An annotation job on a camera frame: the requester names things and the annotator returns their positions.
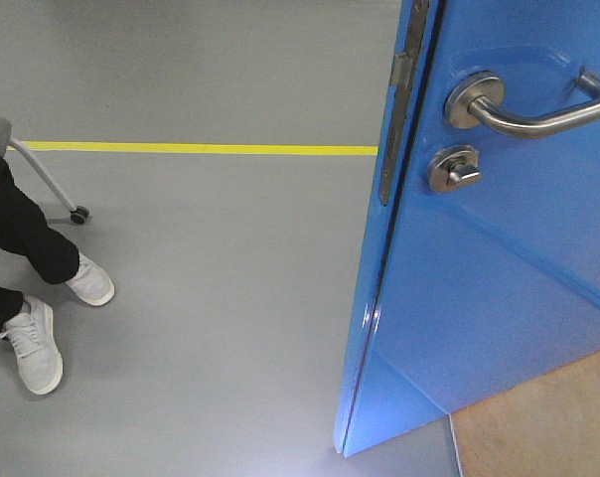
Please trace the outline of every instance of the yellow tape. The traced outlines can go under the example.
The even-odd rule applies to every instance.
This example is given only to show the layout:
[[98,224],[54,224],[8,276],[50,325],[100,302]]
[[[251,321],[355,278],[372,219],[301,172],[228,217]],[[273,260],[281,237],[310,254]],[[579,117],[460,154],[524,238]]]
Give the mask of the yellow tape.
[[155,142],[24,141],[34,151],[153,152],[172,154],[253,154],[292,156],[376,156],[374,146],[293,146],[275,144],[178,144]]

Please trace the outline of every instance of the floor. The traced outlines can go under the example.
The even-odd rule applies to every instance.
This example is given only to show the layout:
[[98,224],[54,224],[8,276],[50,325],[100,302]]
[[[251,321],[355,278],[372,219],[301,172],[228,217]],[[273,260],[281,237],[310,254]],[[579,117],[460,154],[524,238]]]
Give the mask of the floor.
[[[375,145],[399,2],[0,2],[0,115],[22,140]],[[374,158],[42,152],[84,227],[10,151],[53,227],[111,273],[53,305],[60,388],[0,347],[0,476],[446,477],[447,420],[343,459],[334,425]]]
[[466,477],[600,477],[600,352],[453,415]]

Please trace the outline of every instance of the metal chair leg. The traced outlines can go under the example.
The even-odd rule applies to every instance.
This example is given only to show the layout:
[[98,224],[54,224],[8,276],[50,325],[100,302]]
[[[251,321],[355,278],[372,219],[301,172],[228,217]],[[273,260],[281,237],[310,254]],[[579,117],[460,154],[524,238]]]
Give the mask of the metal chair leg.
[[60,184],[55,180],[55,178],[51,175],[48,169],[40,162],[40,160],[36,157],[34,152],[29,149],[26,144],[21,141],[18,141],[14,137],[9,139],[9,145],[12,146],[16,151],[18,151],[24,158],[29,161],[29,163],[33,166],[33,169],[40,175],[42,180],[46,182],[46,184],[51,188],[53,193],[57,196],[60,202],[67,208],[67,210],[71,213],[71,220],[78,225],[85,224],[85,221],[88,218],[89,210],[82,206],[76,206],[75,203],[71,200],[69,195],[62,189]]

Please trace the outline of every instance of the chair caster wheel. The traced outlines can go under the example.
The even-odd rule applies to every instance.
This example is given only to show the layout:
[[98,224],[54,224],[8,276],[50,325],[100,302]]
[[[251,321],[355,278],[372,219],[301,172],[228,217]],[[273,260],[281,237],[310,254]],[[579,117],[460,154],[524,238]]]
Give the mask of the chair caster wheel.
[[71,220],[75,224],[81,226],[85,224],[85,221],[88,218],[88,214],[90,214],[90,212],[86,207],[77,207],[74,211],[71,212]]

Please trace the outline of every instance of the white sneaker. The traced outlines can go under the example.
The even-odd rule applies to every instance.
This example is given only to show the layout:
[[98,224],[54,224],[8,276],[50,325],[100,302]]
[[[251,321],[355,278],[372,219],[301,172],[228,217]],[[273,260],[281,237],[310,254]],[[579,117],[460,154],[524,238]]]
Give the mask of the white sneaker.
[[108,274],[82,253],[79,254],[79,270],[67,285],[92,306],[105,305],[114,296],[114,284]]
[[36,395],[54,390],[62,380],[62,355],[53,338],[53,309],[24,295],[29,312],[20,312],[4,324],[0,338],[8,338],[18,362],[20,377]]

